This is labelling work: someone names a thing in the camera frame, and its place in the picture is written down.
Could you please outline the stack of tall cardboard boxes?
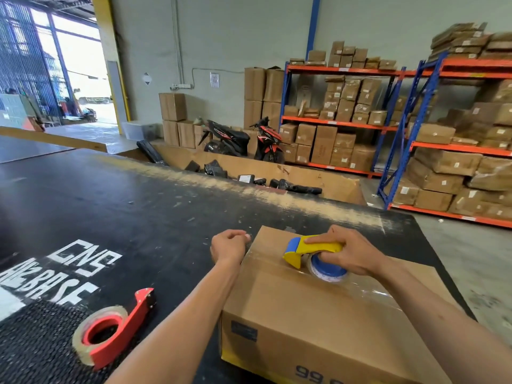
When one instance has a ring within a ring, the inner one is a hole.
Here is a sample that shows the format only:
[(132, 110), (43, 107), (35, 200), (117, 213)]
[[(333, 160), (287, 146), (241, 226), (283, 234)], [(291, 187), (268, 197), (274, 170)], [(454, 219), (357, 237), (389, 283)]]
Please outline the stack of tall cardboard boxes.
[(278, 130), (285, 71), (272, 67), (250, 67), (244, 74), (244, 128), (268, 117), (269, 126)]

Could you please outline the person's left hand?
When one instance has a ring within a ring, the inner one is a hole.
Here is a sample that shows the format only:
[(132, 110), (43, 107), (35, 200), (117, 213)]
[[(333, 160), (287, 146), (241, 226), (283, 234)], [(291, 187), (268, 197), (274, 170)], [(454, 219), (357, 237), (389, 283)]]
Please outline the person's left hand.
[(228, 229), (215, 235), (211, 240), (210, 252), (215, 264), (239, 266), (245, 257), (247, 245), (252, 237), (246, 231)]

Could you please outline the stack of plain cardboard boxes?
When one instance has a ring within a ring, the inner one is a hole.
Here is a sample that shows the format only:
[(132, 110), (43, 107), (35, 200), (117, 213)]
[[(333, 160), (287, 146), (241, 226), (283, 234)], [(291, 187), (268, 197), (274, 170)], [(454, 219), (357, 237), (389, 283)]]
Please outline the stack of plain cardboard boxes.
[(160, 93), (159, 102), (164, 143), (172, 147), (204, 151), (206, 144), (212, 141), (212, 136), (207, 134), (203, 139), (206, 122), (201, 117), (188, 119), (185, 95)]

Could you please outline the yellow blue tape dispenser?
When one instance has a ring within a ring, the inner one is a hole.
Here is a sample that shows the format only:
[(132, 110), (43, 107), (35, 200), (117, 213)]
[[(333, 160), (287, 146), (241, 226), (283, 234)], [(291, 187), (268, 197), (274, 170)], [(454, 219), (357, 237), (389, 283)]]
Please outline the yellow blue tape dispenser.
[(297, 270), (306, 268), (310, 275), (328, 283), (340, 283), (348, 276), (348, 271), (341, 266), (322, 261), (321, 252), (341, 252), (343, 245), (333, 243), (306, 243), (309, 238), (316, 235), (300, 235), (292, 238), (284, 252), (283, 259)]

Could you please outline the blue steel column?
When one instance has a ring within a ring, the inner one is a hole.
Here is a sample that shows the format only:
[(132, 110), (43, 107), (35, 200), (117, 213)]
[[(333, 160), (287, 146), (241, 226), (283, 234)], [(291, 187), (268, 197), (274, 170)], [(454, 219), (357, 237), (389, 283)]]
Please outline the blue steel column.
[(321, 0), (312, 0), (308, 38), (306, 45), (306, 58), (308, 58), (309, 52), (314, 49), (320, 5)]

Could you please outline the person's right hand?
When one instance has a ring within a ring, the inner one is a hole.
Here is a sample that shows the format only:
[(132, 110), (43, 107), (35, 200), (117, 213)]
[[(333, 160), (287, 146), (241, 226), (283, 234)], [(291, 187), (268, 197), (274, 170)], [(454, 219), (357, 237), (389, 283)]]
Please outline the person's right hand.
[(309, 238), (305, 242), (342, 244), (342, 251), (348, 264), (341, 267), (357, 275), (378, 278), (393, 265), (390, 258), (377, 250), (355, 229), (332, 225), (326, 233)]

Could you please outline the person's right forearm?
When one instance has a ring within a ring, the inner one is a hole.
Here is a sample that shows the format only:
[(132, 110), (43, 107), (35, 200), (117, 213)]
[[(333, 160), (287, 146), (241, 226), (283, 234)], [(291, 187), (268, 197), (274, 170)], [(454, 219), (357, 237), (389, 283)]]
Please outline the person's right forearm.
[(390, 292), (452, 384), (512, 384), (512, 349), (378, 252), (369, 267)]

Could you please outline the large brown cardboard box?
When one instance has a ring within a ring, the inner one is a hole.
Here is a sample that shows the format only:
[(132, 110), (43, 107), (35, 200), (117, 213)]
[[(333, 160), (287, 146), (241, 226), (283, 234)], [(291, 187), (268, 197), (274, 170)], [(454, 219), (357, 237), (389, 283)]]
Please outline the large brown cardboard box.
[(221, 359), (277, 384), (451, 384), (372, 277), (324, 281), (283, 258), (299, 235), (262, 226), (219, 323)]

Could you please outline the red black scooter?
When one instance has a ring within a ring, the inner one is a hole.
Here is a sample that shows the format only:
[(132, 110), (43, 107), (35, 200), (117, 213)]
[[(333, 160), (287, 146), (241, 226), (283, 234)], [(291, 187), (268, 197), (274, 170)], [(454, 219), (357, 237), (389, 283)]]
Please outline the red black scooter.
[(278, 164), (285, 163), (284, 152), (281, 148), (282, 138), (277, 131), (269, 126), (269, 117), (260, 119), (250, 128), (257, 129), (257, 150), (254, 156), (255, 160), (273, 162)]

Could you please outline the red tape dispenser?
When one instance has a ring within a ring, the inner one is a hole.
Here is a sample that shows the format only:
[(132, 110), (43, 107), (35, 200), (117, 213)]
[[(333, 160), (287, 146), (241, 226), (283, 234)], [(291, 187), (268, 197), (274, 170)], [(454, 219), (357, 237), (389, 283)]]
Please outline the red tape dispenser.
[(110, 306), (93, 312), (75, 329), (71, 344), (82, 364), (95, 371), (110, 365), (129, 346), (151, 309), (154, 288), (137, 290), (131, 312)]

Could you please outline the long black wrapped parcel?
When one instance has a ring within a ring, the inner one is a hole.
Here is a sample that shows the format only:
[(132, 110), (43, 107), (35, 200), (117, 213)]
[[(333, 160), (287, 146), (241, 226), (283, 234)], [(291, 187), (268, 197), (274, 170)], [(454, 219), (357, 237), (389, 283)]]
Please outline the long black wrapped parcel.
[(272, 188), (301, 194), (320, 195), (323, 192), (322, 188), (296, 185), (285, 179), (272, 179), (269, 183), (269, 186)]

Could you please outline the metal lattice gate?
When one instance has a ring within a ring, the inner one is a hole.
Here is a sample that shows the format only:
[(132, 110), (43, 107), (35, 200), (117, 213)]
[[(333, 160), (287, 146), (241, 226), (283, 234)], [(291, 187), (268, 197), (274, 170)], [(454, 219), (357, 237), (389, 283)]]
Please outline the metal lattice gate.
[(44, 115), (63, 118), (69, 95), (59, 58), (43, 48), (45, 33), (52, 50), (51, 31), (35, 25), (27, 6), (0, 0), (0, 94), (29, 96)]

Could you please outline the person's left forearm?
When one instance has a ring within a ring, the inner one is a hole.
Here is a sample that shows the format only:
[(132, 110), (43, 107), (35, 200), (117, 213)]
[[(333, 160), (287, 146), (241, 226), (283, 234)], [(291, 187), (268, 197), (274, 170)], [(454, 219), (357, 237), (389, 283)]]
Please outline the person's left forearm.
[(191, 384), (244, 255), (223, 255), (105, 384)]

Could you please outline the black textured rubber mat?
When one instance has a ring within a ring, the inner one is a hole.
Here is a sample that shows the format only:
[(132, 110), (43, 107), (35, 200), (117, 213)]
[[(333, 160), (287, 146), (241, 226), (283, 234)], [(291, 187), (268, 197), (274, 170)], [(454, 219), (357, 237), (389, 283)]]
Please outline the black textured rubber mat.
[(103, 384), (141, 342), (141, 331), (110, 365), (94, 371), (72, 347), (75, 329), (90, 314), (36, 301), (0, 321), (0, 384)]

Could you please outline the blue orange storage rack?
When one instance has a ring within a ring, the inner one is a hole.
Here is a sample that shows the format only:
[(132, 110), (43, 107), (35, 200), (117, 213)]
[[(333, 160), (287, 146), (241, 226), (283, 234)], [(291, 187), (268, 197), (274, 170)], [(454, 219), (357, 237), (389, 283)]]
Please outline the blue orange storage rack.
[[(299, 136), (305, 128), (315, 128), (308, 157), (297, 156), (297, 164), (308, 167), (381, 178), (375, 171), (385, 135), (396, 132), (392, 115), (399, 98), (406, 67), (396, 62), (371, 58), (353, 62), (352, 56), (335, 55), (336, 63), (288, 61), (279, 126), (298, 124), (295, 143), (305, 145)], [(328, 88), (319, 115), (307, 115), (310, 97), (289, 105), (292, 75), (325, 76)]]
[(465, 186), (486, 178), (512, 180), (512, 151), (439, 143), (435, 131), (422, 136), (427, 107), (443, 76), (447, 52), (419, 62), (398, 124), (377, 195), (391, 208), (512, 229), (512, 206), (483, 201), (489, 191)]

